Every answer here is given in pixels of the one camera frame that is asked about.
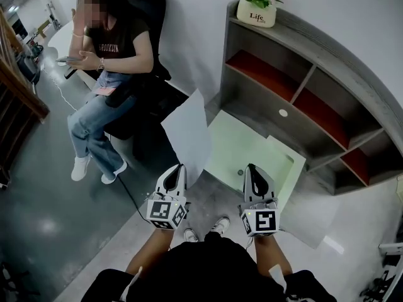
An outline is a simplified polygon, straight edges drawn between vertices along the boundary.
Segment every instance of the white shoe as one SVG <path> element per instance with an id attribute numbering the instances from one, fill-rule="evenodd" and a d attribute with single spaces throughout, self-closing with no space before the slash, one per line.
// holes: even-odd
<path id="1" fill-rule="evenodd" d="M 185 242 L 197 243 L 199 242 L 199 238 L 197 237 L 195 231 L 191 228 L 187 228 L 183 233 Z"/>
<path id="2" fill-rule="evenodd" d="M 73 181 L 80 181 L 82 178 L 86 176 L 87 166 L 90 160 L 91 157 L 89 155 L 87 155 L 84 158 L 76 157 L 74 159 L 74 168 L 73 171 L 71 172 L 71 179 Z"/>
<path id="3" fill-rule="evenodd" d="M 127 162 L 123 160 L 123 165 L 122 165 L 118 170 L 116 170 L 116 171 L 114 172 L 115 178 L 114 178 L 113 180 L 109 180 L 109 179 L 103 174 L 102 177 L 101 177 L 102 183 L 104 183 L 104 184 L 111 184 L 113 181 L 116 180 L 117 175 L 118 175 L 119 173 L 123 172 L 124 170 L 126 170 L 126 168 L 127 168 Z"/>
<path id="4" fill-rule="evenodd" d="M 224 234 L 228 227 L 229 227 L 230 221 L 228 217 L 221 217 L 213 226 L 213 228 L 210 230 L 211 232 L 217 232 L 220 235 Z"/>

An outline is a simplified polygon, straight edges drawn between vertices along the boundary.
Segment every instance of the gray floor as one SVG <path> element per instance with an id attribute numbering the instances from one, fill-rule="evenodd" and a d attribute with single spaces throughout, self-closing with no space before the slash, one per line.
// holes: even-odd
<path id="1" fill-rule="evenodd" d="M 12 183 L 0 196 L 0 246 L 4 260 L 16 271 L 28 270 L 24 282 L 41 292 L 38 301 L 52 301 L 135 213 L 135 207 L 117 181 L 101 183 L 93 162 L 80 182 L 70 178 L 74 150 L 67 131 L 67 115 L 83 104 L 89 92 L 75 75 L 64 79 L 65 67 L 55 64 L 54 49 L 45 49 L 38 96 L 50 114 L 31 132 L 11 171 Z M 163 156 L 151 165 L 131 156 L 131 140 L 113 140 L 132 169 L 122 176 L 141 204 L 165 168 Z"/>

